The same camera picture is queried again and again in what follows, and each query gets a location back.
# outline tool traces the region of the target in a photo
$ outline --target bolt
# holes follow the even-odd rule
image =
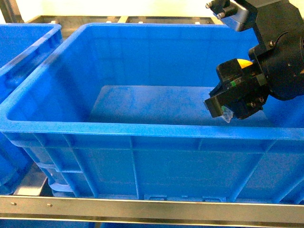
[[[269,42],[269,46],[270,46],[270,47],[273,48],[275,45],[276,45],[276,43],[275,43],[273,40],[271,40],[271,41]]]
[[[213,6],[212,2],[209,2],[205,5],[206,9],[210,9]]]
[[[225,13],[219,13],[217,16],[218,16],[218,19],[223,19],[226,16],[226,14]]]

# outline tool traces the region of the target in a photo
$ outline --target clear plastic object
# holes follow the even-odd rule
[[[229,108],[222,106],[223,110],[223,115],[222,118],[225,120],[227,123],[230,123],[231,119],[233,118],[233,111],[231,111]]]

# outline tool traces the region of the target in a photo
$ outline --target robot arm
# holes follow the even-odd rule
[[[220,83],[205,101],[212,117],[232,111],[245,119],[269,95],[290,100],[304,95],[304,23],[288,0],[214,0],[206,5],[236,31],[252,28],[259,44],[249,50],[251,62],[220,64]]]

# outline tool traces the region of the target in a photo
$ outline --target plastic bin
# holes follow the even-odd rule
[[[93,222],[0,220],[1,228],[94,228]]]
[[[0,103],[62,42],[59,25],[0,25]],[[12,193],[32,160],[0,133],[0,195]]]
[[[102,223],[100,228],[192,228],[193,226],[181,225],[154,225],[154,224],[134,224],[134,223]],[[195,226],[196,228],[210,228],[203,226]]]
[[[303,97],[230,124],[203,101],[253,31],[88,24],[0,106],[0,131],[58,195],[301,203]]]

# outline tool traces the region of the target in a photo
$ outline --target white wall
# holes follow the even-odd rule
[[[22,18],[37,15],[210,17],[208,0],[17,0]],[[304,17],[304,0],[290,0]],[[0,14],[0,23],[4,23]]]

